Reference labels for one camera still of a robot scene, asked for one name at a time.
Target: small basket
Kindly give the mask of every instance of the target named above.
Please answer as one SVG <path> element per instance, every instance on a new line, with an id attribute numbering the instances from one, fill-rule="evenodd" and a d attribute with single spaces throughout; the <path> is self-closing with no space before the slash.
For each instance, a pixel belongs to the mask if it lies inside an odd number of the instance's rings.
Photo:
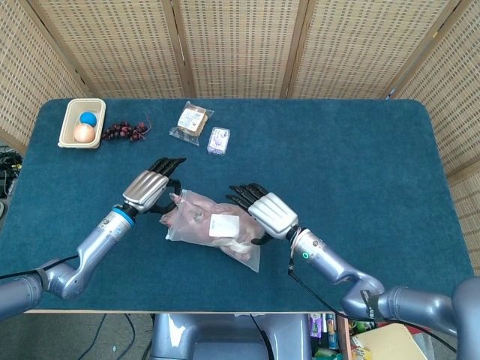
<path id="1" fill-rule="evenodd" d="M 100 145 L 102 127 L 105 118 L 105 102 L 101 99 L 73 99 L 68 103 L 67 111 L 61 126 L 58 146 L 61 148 L 96 149 Z M 85 111 L 93 113 L 97 118 L 94 126 L 95 138 L 92 142 L 78 142 L 74 138 L 74 129 L 80 123 L 80 115 Z"/>

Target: brown egg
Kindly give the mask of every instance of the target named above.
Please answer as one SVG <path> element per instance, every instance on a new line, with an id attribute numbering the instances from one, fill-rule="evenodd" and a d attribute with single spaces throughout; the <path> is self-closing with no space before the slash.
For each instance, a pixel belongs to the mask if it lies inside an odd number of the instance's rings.
<path id="1" fill-rule="evenodd" d="M 73 130 L 73 137 L 79 143 L 91 143 L 95 138 L 95 130 L 88 124 L 78 124 Z"/>

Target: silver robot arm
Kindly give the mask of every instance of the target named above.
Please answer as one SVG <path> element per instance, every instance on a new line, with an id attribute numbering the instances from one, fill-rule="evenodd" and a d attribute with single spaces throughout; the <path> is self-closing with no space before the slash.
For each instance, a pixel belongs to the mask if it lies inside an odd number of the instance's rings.
<path id="1" fill-rule="evenodd" d="M 180 194 L 180 182 L 169 176 L 183 161 L 184 158 L 161 158 L 133 180 L 123 193 L 123 205 L 114 207 L 76 249 L 77 268 L 52 260 L 36 269 L 34 274 L 0 285 L 0 320 L 37 307 L 44 291 L 61 299 L 81 295 L 101 260 L 132 228 L 138 214 L 164 214 L 175 207 L 173 203 L 162 207 L 156 202 L 167 187 L 174 187 Z"/>
<path id="2" fill-rule="evenodd" d="M 350 265 L 309 229 L 299 227 L 297 214 L 274 193 L 258 184 L 232 186 L 238 196 L 227 198 L 241 206 L 261 224 L 266 235 L 254 239 L 262 245 L 271 239 L 290 243 L 331 284 L 352 284 L 341 299 L 349 317 L 400 320 L 458 337 L 457 360 L 480 359 L 480 277 L 461 283 L 453 301 L 446 295 L 397 286 L 385 291 L 373 276 Z"/>

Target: red grapes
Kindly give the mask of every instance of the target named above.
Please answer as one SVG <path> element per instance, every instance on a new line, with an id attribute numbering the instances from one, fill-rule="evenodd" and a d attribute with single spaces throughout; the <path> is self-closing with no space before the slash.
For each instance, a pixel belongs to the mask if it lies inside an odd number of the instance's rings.
<path id="1" fill-rule="evenodd" d="M 137 126 L 131 126 L 126 121 L 122 121 L 119 124 L 113 124 L 102 133 L 102 140 L 113 140 L 119 137 L 130 139 L 132 143 L 139 139 L 144 140 L 144 135 L 152 129 L 152 123 L 150 123 L 150 121 L 148 121 L 148 123 L 150 127 L 147 127 L 144 122 L 140 122 Z"/>

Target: raw meat in plastic bag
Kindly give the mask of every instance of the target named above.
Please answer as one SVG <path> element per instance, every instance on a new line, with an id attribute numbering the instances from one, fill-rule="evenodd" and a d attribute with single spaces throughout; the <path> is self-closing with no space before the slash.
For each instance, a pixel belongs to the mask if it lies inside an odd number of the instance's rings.
<path id="1" fill-rule="evenodd" d="M 169 227 L 167 240 L 190 242 L 220 248 L 225 254 L 258 272 L 260 246 L 251 243 L 260 239 L 264 229 L 237 205 L 217 204 L 215 201 L 183 190 L 181 196 L 170 194 L 177 207 L 160 219 Z M 210 236 L 212 215 L 234 215 L 238 217 L 239 229 L 235 237 Z"/>

